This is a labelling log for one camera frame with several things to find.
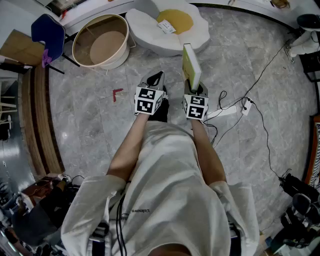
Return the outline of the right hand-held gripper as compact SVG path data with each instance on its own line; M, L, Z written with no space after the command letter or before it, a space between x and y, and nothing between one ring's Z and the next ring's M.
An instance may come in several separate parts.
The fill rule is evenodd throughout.
M203 121L208 111L208 89L200 81L196 92L197 95L193 94L190 81L189 79L186 79L184 81L184 97L182 104L186 118Z

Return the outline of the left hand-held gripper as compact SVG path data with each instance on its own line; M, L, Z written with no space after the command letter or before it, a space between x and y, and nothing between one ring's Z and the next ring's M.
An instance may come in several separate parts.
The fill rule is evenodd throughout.
M162 70L151 70L140 81L134 95L134 111L153 115L161 106L166 96L165 73Z

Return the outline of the green-bordered book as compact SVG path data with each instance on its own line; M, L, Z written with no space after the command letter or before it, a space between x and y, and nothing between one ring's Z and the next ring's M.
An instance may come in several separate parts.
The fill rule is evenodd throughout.
M192 92L198 90L201 75L202 70L192 45L185 43L182 52L182 77L188 82Z

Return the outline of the fried egg shaped cushion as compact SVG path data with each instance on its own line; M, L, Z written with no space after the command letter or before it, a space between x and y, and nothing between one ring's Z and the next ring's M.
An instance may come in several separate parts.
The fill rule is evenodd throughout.
M135 8L125 14L133 39L163 57L183 53L191 44L198 53L210 40L209 23L199 9L186 0L135 0ZM165 34L158 23L167 20L176 32Z

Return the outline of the person's left forearm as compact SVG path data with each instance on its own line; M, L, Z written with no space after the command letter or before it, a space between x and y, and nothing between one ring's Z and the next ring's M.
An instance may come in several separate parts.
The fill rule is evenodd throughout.
M107 175L121 178L126 182L129 180L139 158L148 119L149 115L144 113L136 117L111 160Z

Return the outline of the person's black trouser leg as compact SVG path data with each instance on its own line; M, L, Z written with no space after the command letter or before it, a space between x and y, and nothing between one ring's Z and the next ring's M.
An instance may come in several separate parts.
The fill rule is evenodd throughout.
M169 112L169 101L164 98L161 102L160 107L156 110L153 115L150 115L148 121L158 121L167 123L168 122L168 112Z

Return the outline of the white power strip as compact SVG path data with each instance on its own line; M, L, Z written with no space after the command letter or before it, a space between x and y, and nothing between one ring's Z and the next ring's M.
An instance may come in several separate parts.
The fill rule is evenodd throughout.
M219 116L226 116L226 115L231 115L237 112L237 107L235 105L232 105L230 107L227 107L226 109L218 109L213 112L207 112L206 118L207 119L213 119L215 117Z

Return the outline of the red tape mark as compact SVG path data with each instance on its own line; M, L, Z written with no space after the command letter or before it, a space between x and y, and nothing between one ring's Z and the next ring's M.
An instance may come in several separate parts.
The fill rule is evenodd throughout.
M117 93L120 93L120 92L122 92L122 91L123 91L123 88L114 89L114 90L112 91L112 97L113 97L113 102L114 102L114 103L115 103L116 100L117 100L116 94L117 94Z

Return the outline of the white wet wipes packet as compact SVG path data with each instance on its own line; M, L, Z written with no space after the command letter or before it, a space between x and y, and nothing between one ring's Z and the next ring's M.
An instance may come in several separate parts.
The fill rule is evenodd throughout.
M165 19L162 20L161 22L159 22L157 25L159 28L161 28L161 30L165 34L172 34L172 33L176 32L176 29L171 25L171 23Z

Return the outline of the blue chair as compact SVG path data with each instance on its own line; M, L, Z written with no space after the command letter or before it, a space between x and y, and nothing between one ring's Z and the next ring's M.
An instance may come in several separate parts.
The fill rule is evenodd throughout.
M48 55L52 58L52 62L63 57L80 67L80 65L69 58L65 52L65 43L75 42L74 36L66 34L65 28L49 14L42 14L31 25L31 39L33 42L44 42L44 49L48 49ZM56 72L64 74L63 71L49 65L45 68L52 69Z

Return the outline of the black cabinet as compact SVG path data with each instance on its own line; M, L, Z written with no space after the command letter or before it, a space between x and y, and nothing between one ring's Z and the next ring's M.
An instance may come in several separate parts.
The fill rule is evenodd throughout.
M299 55L303 72L312 83L320 82L320 51Z

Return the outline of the woven basket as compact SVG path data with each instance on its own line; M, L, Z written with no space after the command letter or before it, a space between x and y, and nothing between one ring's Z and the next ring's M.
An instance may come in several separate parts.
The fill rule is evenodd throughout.
M270 0L270 3L278 9L290 8L288 0Z

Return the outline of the curved wooden bench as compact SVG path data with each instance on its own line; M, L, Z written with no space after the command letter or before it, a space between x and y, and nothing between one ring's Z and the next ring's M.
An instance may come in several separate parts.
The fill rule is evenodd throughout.
M20 126L33 175L62 174L65 168L51 114L49 69L41 65L30 68L22 76L20 92Z

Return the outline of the brown cardboard box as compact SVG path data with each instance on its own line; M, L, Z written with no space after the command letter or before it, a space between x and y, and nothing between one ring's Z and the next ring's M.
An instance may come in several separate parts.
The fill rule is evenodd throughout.
M0 49L0 55L29 66L42 63L45 46L18 30L13 30Z

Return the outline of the black bag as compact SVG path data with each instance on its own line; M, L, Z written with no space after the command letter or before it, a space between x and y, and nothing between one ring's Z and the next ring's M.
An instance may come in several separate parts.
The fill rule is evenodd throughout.
M32 247L41 245L45 238L55 233L63 224L72 200L66 189L71 178L61 174L60 181L30 211L19 204L18 210L11 217L16 237Z

